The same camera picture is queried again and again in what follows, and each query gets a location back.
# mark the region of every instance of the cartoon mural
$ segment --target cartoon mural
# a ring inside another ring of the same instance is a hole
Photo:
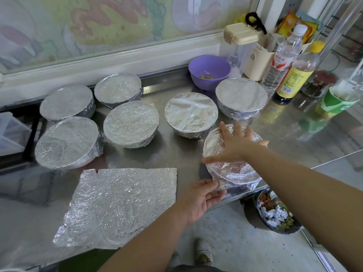
[[[251,0],[0,0],[9,71],[223,28]]]

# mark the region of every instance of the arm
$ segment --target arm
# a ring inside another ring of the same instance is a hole
[[[250,126],[246,137],[243,137],[237,121],[234,126],[235,135],[232,137],[221,122],[225,150],[204,158],[202,162],[248,162],[304,227],[349,271],[363,271],[360,207],[363,192],[252,142]]]
[[[217,181],[193,183],[180,200],[117,251],[98,272],[164,271],[185,227],[220,202],[226,190],[212,192]]]

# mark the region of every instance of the beige lid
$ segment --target beige lid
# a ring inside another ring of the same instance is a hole
[[[258,41],[258,32],[245,23],[226,26],[223,33],[224,40],[231,44],[244,45]]]

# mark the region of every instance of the shoe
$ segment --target shoe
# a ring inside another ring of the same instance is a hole
[[[170,258],[167,271],[173,270],[178,265],[181,265],[178,252],[174,252]]]
[[[213,256],[209,244],[204,239],[197,239],[195,242],[195,264],[212,266]]]

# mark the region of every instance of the hand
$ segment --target hand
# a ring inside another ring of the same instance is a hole
[[[202,159],[204,164],[244,161],[247,154],[250,151],[253,151],[253,148],[256,147],[256,145],[260,144],[267,146],[269,143],[268,140],[260,140],[257,143],[253,142],[253,130],[251,126],[247,126],[245,136],[243,136],[242,126],[237,120],[234,122],[234,136],[232,136],[222,121],[220,123],[220,128],[224,138],[224,151],[218,155],[204,157]]]
[[[181,212],[186,225],[196,222],[209,207],[223,199],[227,190],[212,192],[218,184],[218,181],[212,179],[202,179],[192,183],[184,195],[175,202],[172,208],[177,208]]]

